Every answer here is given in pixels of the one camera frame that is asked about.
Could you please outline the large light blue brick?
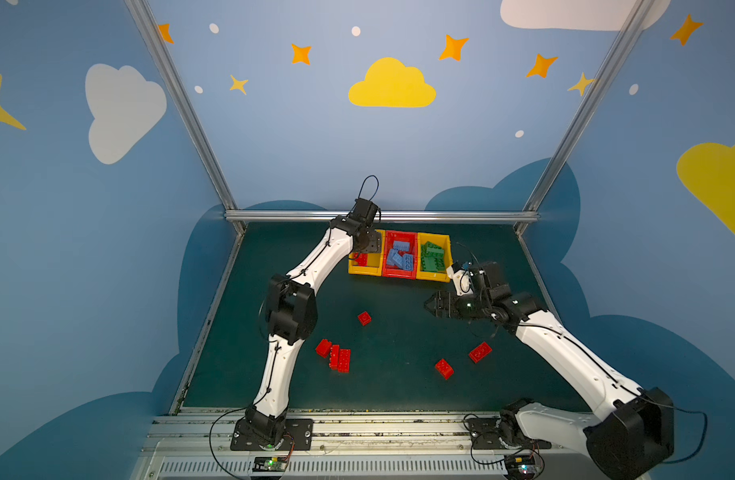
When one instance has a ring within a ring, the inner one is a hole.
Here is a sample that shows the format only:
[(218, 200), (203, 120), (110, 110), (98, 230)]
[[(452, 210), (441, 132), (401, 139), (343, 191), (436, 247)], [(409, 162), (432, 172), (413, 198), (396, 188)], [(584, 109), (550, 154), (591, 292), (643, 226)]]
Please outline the large light blue brick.
[(393, 248), (397, 251), (409, 252), (411, 250), (411, 244), (405, 241), (395, 241), (393, 242)]

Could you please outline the small red square brick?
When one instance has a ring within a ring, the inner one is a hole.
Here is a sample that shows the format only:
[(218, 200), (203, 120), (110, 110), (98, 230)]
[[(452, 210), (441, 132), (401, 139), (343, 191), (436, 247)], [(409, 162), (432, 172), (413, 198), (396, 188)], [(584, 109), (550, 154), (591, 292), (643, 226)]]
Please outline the small red square brick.
[(371, 316), (367, 312), (362, 312), (357, 318), (362, 326), (367, 326), (367, 324), (371, 323)]

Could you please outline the red brick pair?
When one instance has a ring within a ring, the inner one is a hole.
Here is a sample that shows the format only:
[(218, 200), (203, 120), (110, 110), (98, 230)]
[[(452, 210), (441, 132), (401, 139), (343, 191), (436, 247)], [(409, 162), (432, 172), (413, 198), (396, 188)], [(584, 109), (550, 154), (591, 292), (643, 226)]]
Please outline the red brick pair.
[(351, 350), (332, 344), (329, 350), (328, 365), (333, 371), (348, 373), (350, 371)]

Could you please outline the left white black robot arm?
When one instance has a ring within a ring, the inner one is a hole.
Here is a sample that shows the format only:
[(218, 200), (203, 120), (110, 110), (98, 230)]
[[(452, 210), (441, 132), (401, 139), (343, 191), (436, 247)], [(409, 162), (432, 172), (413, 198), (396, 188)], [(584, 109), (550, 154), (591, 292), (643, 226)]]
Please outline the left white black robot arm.
[(281, 442), (295, 362), (318, 319), (317, 292), (341, 260), (381, 246), (381, 234), (373, 227), (379, 212), (371, 200), (357, 198), (347, 214), (328, 222), (317, 246), (295, 268), (269, 280), (264, 302), (267, 358), (257, 396), (241, 423), (259, 444)]

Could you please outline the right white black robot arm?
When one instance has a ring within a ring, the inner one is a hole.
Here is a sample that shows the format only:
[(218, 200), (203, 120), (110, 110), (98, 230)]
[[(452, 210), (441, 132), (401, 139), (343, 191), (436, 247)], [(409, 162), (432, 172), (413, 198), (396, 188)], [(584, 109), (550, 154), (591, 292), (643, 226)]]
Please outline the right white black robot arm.
[(573, 413), (519, 400), (499, 412), (506, 448), (549, 442), (589, 458), (609, 479), (637, 479), (675, 452), (675, 406), (645, 390), (583, 345), (537, 298), (511, 291), (495, 262), (447, 269), (453, 289), (423, 307), (438, 318), (487, 320), (537, 352), (589, 406)]

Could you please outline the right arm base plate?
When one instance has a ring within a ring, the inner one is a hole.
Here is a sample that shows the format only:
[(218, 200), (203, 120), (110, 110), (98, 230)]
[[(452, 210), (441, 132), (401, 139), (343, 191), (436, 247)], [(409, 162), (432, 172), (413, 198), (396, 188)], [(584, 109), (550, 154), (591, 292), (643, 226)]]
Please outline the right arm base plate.
[(473, 440), (474, 450), (536, 450), (551, 449), (553, 444), (545, 440), (528, 438), (517, 422), (501, 417), (467, 417), (463, 420), (465, 429)]

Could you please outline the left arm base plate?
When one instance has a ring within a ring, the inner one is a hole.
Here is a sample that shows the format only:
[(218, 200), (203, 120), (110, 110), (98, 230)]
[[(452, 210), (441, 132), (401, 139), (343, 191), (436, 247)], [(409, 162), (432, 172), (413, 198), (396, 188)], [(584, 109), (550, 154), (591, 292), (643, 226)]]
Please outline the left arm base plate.
[(312, 419), (287, 419), (283, 427), (278, 426), (271, 440), (255, 432), (244, 419), (236, 422), (231, 436), (231, 451), (282, 451), (293, 448), (295, 451), (308, 451), (313, 438)]

